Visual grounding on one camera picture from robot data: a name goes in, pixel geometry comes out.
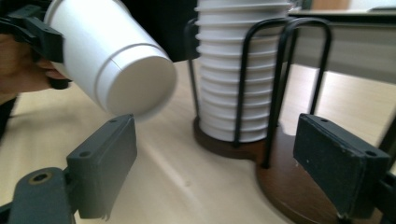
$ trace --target table surface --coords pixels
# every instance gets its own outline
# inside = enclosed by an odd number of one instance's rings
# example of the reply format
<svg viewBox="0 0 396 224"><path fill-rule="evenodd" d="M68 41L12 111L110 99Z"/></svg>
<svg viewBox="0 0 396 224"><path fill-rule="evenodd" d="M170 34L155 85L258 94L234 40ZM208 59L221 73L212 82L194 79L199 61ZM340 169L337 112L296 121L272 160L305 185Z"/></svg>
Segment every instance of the table surface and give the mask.
<svg viewBox="0 0 396 224"><path fill-rule="evenodd" d="M169 104L136 123L138 156L107 223L291 223L263 196L252 161L222 158L196 143L187 64L176 67ZM292 68L281 114L287 134L295 134L298 115L307 111L314 74L312 68ZM318 115L377 146L396 112L395 95L396 86L387 83L328 73ZM65 168L65 157L113 118L75 84L22 94L13 116L0 145L0 204L12 200L24 175ZM105 223L76 217L78 223Z"/></svg>

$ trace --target table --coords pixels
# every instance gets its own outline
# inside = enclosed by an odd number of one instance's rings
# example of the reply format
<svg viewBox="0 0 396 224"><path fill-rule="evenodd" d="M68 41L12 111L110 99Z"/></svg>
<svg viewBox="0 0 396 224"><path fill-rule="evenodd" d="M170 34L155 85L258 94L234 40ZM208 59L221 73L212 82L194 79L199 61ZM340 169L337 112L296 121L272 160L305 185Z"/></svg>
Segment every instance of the table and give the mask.
<svg viewBox="0 0 396 224"><path fill-rule="evenodd" d="M137 159L107 223L292 223L262 195L252 161L223 158L196 143L187 64L176 67L177 89L169 104L136 123ZM307 111L313 74L312 68L293 66L281 114L287 134L294 135L298 115ZM329 73L318 115L376 146L396 112L395 95L396 86ZM12 200L24 175L64 168L65 157L112 118L75 84L22 94L13 115L0 145L0 204Z"/></svg>

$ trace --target stack of paper cups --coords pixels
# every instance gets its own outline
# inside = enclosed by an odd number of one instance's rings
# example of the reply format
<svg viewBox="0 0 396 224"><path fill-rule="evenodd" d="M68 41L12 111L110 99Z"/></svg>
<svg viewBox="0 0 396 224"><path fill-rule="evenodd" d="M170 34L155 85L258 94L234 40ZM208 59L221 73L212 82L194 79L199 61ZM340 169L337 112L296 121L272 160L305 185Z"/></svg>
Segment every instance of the stack of paper cups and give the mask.
<svg viewBox="0 0 396 224"><path fill-rule="evenodd" d="M198 0L200 128L233 141L242 44L257 22L287 16L286 0ZM241 142L266 136L281 28L260 30L251 40L241 125Z"/></svg>

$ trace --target hand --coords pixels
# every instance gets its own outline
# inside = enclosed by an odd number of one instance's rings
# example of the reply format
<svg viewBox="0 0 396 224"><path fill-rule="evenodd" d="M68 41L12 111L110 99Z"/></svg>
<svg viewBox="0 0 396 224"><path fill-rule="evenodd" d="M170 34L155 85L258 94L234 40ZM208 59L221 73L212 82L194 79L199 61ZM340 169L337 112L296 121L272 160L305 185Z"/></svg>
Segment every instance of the hand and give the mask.
<svg viewBox="0 0 396 224"><path fill-rule="evenodd" d="M0 94L48 89L48 77L66 78L48 60L34 63L28 44L16 42L12 35L0 35Z"/></svg>

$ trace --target dark wood base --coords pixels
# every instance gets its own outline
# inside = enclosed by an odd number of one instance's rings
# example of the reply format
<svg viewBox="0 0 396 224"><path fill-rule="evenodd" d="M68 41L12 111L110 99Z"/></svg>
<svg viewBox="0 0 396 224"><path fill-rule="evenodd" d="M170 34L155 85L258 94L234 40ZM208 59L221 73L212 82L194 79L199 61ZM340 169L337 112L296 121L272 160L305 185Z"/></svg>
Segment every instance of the dark wood base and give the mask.
<svg viewBox="0 0 396 224"><path fill-rule="evenodd" d="M195 140L205 149L223 157L256 162L257 181L267 199L296 223L343 223L323 191L292 156L294 136L277 129L270 168L261 167L265 140L233 147L231 142L214 139L193 122ZM354 219L345 223L379 223L381 213L375 210L371 219Z"/></svg>

